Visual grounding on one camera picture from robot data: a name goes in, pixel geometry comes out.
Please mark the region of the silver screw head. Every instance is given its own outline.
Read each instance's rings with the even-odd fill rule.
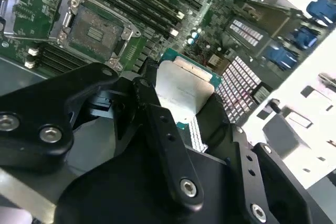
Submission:
[[[264,148],[265,148],[266,152],[268,152],[268,153],[272,153],[271,148],[268,147],[267,145],[264,145]]]
[[[190,198],[193,198],[197,194],[197,188],[195,184],[189,179],[183,179],[180,182],[181,190],[184,194]]]
[[[253,215],[261,222],[261,223],[265,223],[267,218],[266,218],[266,214],[263,211],[263,209],[261,207],[259,207],[257,204],[252,204],[251,205],[251,210]]]
[[[5,42],[5,41],[4,41],[4,42],[1,43],[1,46],[2,46],[2,47],[9,47],[9,44],[8,44],[8,42]]]
[[[239,126],[237,126],[237,131],[238,131],[239,133],[243,133],[243,132],[244,132],[243,129],[242,129],[241,127],[239,127]]]
[[[0,115],[0,131],[12,131],[18,128],[20,121],[13,115]]]
[[[71,6],[74,7],[74,8],[76,8],[76,7],[79,6],[79,2],[78,2],[77,0],[71,0],[70,4],[71,4]]]
[[[61,138],[61,131],[55,127],[45,127],[40,131],[40,139],[46,143],[56,143]]]

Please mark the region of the white surface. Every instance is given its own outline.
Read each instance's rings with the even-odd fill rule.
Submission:
[[[312,55],[254,111],[243,125],[250,143],[255,145],[258,142],[266,142],[262,129],[274,113],[266,120],[258,118],[257,114],[271,99],[280,100],[280,108],[287,106],[313,123],[310,128],[306,129],[292,120],[288,121],[311,148],[310,150],[297,149],[284,160],[284,163],[305,188],[309,188],[336,169],[336,147],[327,143],[329,140],[336,142],[336,94],[324,88],[318,81],[320,73],[328,73],[330,76],[336,77],[336,57],[333,53],[335,41],[336,31],[321,43]],[[325,105],[306,99],[301,95],[301,91],[308,85],[327,96],[334,107],[330,111],[326,111]],[[323,162],[318,157],[323,157],[326,160]]]
[[[215,92],[210,83],[168,60],[159,66],[155,89],[176,123],[189,123]]]
[[[0,207],[0,224],[32,224],[32,215],[23,209]]]

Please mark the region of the capacitor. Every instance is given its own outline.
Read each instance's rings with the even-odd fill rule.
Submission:
[[[193,39],[198,39],[199,38],[199,33],[196,30],[191,31],[191,37]]]
[[[188,38],[187,39],[187,43],[189,44],[189,45],[192,45],[193,43],[195,43],[195,40],[193,39],[193,38]]]

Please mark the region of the motherboard component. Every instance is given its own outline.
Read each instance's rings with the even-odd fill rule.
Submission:
[[[84,6],[78,8],[77,15],[73,21],[72,29],[67,36],[67,40],[61,43],[67,43],[69,49],[80,52],[88,51],[86,55],[95,55],[93,58],[101,58],[107,61],[114,54],[113,52],[124,28],[111,20],[100,17]]]

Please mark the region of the electronic component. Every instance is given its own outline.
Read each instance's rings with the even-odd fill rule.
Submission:
[[[104,61],[110,59],[123,27],[80,6],[68,35],[68,45],[78,51],[91,51]]]
[[[307,12],[327,26],[336,22],[336,4],[332,0],[317,0],[307,6]]]
[[[312,47],[318,40],[318,32],[306,26],[296,29],[292,34],[294,43],[302,50]]]
[[[226,68],[230,65],[230,61],[226,58],[220,58],[217,55],[212,55],[207,63],[207,67],[212,69],[216,74],[222,75]]]
[[[282,70],[293,69],[298,64],[296,55],[284,46],[280,46],[279,48],[269,47],[266,50],[265,56]]]

